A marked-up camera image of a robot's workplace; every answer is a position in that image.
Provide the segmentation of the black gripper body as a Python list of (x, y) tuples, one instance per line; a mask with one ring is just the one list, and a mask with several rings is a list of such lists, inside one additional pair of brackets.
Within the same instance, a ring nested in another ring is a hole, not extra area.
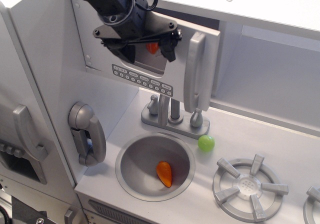
[(93, 31), (93, 36), (100, 39), (101, 44), (108, 45), (137, 45), (158, 43), (160, 40), (182, 39), (178, 23), (154, 11), (145, 11), (134, 8), (128, 14), (112, 14), (100, 16), (102, 26)]

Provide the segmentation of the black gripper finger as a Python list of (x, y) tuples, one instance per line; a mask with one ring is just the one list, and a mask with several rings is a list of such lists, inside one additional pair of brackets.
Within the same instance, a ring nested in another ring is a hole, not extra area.
[(136, 47), (134, 45), (107, 45), (109, 51), (119, 59), (133, 64), (136, 58)]
[(160, 52), (169, 62), (173, 62), (176, 59), (175, 47), (177, 44), (176, 40), (171, 39), (162, 39), (159, 41)]

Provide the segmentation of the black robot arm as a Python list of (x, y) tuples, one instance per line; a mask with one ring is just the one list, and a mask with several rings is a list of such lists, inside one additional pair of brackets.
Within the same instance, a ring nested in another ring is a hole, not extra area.
[(175, 47), (182, 39), (176, 21), (157, 16), (154, 9), (159, 0), (83, 0), (97, 12), (103, 25), (93, 31), (115, 56), (133, 64), (136, 46), (157, 44), (161, 54), (172, 62)]

